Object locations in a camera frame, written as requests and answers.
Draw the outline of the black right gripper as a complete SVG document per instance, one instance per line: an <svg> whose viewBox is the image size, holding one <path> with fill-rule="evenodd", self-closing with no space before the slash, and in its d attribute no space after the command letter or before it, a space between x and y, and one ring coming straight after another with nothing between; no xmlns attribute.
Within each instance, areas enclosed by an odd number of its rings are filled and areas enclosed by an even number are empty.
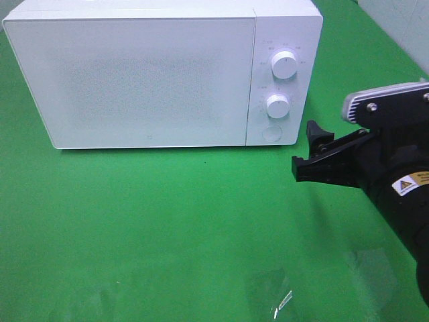
<svg viewBox="0 0 429 322"><path fill-rule="evenodd" d="M358 129L341 138L315 120L306 126L308 158L292 158L298 182L358 187L372 200L390 189L399 198L428 200L428 185L406 193L393 184L428 171L428 83L410 82L346 96L341 117Z"/></svg>

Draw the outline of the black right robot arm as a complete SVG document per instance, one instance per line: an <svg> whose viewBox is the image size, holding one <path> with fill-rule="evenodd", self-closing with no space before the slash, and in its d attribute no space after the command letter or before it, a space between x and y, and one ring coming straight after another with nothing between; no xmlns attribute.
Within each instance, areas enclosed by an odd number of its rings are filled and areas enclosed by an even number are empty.
<svg viewBox="0 0 429 322"><path fill-rule="evenodd" d="M342 118L359 126L341 138L310 120L309 157L293 157L298 182L362 189L416 261L428 299L428 83L349 94Z"/></svg>

